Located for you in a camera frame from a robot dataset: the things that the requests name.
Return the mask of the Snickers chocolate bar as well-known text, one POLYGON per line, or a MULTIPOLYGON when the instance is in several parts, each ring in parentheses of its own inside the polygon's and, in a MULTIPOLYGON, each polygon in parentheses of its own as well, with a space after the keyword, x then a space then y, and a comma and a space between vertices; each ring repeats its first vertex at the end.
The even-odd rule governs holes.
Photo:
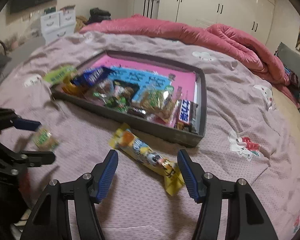
POLYGON ((197 134, 196 110, 198 105, 189 100, 181 100, 176 119, 176 129, 197 134))

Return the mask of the light green snack packet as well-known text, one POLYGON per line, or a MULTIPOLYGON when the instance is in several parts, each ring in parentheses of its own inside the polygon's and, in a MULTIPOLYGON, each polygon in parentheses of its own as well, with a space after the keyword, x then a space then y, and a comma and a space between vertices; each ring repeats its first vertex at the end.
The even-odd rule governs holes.
POLYGON ((43 77, 43 80, 48 82, 51 85, 54 85, 54 84, 62 82, 68 74, 73 73, 75 71, 76 71, 76 68, 74 66, 64 65, 58 69, 48 72, 43 77))

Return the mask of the pink folded quilt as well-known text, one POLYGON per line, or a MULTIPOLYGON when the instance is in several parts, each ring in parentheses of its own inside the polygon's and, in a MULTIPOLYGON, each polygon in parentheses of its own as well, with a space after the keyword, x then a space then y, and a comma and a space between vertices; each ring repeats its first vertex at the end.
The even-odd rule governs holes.
POLYGON ((200 28, 133 15, 129 18, 92 23, 83 27, 79 33, 83 34, 88 31, 159 37, 226 54, 241 62, 255 75, 274 85, 296 107, 300 107, 300 103, 288 89, 290 80, 282 61, 262 42, 242 30, 220 23, 200 28))

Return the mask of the small green square snack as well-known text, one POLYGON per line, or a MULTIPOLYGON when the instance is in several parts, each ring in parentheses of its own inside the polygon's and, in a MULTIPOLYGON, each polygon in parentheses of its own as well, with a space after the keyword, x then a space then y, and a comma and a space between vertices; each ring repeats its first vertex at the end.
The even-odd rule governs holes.
POLYGON ((40 151, 53 151, 59 145, 58 140, 45 127, 40 127, 34 133, 32 141, 40 151))

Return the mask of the blue snack packet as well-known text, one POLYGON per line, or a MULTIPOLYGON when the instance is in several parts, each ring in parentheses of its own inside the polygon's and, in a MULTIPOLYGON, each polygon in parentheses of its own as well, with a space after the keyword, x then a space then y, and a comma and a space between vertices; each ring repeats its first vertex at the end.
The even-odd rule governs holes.
POLYGON ((108 77, 114 71, 105 66, 89 68, 75 76, 70 82, 76 86, 92 87, 108 77))

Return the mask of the clear red snack packet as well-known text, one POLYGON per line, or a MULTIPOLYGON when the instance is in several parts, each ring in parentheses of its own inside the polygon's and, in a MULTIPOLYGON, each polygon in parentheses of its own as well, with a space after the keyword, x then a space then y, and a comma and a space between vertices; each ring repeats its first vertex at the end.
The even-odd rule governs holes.
POLYGON ((112 97, 114 91, 113 81, 104 79, 98 82, 94 87, 89 88, 84 97, 89 102, 103 106, 112 97))

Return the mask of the white wardrobe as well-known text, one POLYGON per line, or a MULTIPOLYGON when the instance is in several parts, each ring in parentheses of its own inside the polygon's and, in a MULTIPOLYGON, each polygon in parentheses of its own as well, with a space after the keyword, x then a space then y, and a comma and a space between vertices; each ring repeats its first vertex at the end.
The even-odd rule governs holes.
POLYGON ((266 43, 275 0, 133 0, 132 14, 207 28, 221 23, 266 43))

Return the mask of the yellow cartoon snack bar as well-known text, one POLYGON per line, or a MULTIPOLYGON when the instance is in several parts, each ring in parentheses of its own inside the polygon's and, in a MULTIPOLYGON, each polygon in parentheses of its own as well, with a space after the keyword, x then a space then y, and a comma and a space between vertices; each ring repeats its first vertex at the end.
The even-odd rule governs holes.
POLYGON ((132 133, 127 124, 122 124, 115 131, 109 145, 163 176, 164 189, 169 195, 176 195, 184 186, 185 183, 178 164, 155 152, 148 144, 132 133))

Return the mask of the orange biscuit packet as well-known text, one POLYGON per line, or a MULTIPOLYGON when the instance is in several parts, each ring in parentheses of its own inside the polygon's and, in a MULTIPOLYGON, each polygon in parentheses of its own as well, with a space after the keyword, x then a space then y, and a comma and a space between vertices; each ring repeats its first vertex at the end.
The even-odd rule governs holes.
POLYGON ((66 76, 64 78, 62 83, 63 92, 81 98, 86 93, 87 89, 85 87, 72 84, 71 79, 72 79, 71 76, 66 76))

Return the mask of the green pea snack packet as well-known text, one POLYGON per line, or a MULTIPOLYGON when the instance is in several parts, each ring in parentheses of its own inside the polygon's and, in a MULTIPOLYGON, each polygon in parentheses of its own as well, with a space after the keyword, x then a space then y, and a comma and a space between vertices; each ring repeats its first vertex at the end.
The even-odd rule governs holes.
POLYGON ((114 91, 112 97, 104 106, 117 109, 120 112, 126 112, 131 104, 132 98, 139 91, 140 86, 137 83, 130 83, 122 80, 112 81, 114 91))

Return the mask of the white drawer cabinet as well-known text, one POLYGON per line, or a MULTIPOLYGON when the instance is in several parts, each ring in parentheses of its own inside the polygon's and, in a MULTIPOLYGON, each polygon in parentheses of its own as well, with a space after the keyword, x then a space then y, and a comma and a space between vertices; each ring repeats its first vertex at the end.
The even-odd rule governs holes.
POLYGON ((72 35, 75 32, 75 27, 75 7, 64 7, 62 10, 46 14, 40 18, 40 30, 45 44, 72 35))

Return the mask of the dark clothes by headboard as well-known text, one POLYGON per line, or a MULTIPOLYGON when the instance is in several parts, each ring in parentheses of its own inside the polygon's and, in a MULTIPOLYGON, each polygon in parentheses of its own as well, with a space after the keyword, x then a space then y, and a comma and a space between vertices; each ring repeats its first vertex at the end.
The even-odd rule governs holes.
POLYGON ((297 101, 297 103, 300 103, 300 81, 298 76, 287 66, 284 64, 285 73, 288 76, 289 79, 289 85, 287 88, 289 91, 293 94, 294 99, 297 101))

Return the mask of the pile of dark clothes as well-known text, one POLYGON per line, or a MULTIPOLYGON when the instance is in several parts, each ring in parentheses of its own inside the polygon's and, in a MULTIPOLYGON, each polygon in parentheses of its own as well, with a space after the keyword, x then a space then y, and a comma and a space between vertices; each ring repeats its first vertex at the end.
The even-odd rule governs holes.
POLYGON ((110 20, 111 13, 106 10, 102 10, 99 8, 92 8, 90 9, 90 17, 89 20, 87 20, 86 25, 92 24, 92 23, 100 23, 104 20, 110 20))

